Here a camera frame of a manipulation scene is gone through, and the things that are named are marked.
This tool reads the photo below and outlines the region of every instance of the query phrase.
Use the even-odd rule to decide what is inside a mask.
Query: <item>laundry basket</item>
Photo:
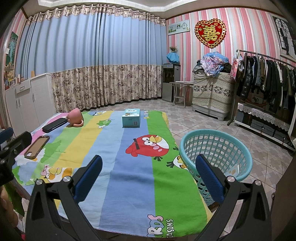
[[[180,143],[180,155],[197,180],[197,186],[204,201],[209,206],[212,199],[195,167],[195,159],[203,154],[212,166],[218,167],[223,173],[235,164],[239,164],[237,181],[244,180],[251,172],[253,161],[248,148],[237,138],[217,130],[201,129],[187,133]]]

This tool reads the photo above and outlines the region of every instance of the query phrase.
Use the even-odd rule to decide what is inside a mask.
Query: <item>blue curtain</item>
[[[26,25],[16,74],[30,78],[85,66],[166,63],[166,28],[106,13],[52,17]]]

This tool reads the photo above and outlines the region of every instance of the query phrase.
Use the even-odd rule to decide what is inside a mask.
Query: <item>white cabinet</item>
[[[5,91],[9,119],[16,136],[32,132],[56,114],[51,74],[25,80]]]

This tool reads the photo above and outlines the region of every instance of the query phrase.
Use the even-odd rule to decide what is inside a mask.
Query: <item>heart-shaped decoration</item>
[[[221,20],[213,18],[209,21],[199,21],[194,31],[200,42],[209,48],[214,48],[225,38],[226,26]]]

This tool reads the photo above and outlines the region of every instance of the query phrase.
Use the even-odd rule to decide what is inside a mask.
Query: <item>angry birds tablecloth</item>
[[[122,111],[83,112],[84,125],[44,133],[50,140],[34,160],[16,157],[13,173],[32,193],[36,178],[57,182],[86,166],[95,155],[103,169],[79,206],[96,229],[145,237],[181,237],[202,231],[211,213],[168,128],[166,114],[141,111],[139,128],[122,128]],[[56,203],[61,216],[62,205]]]

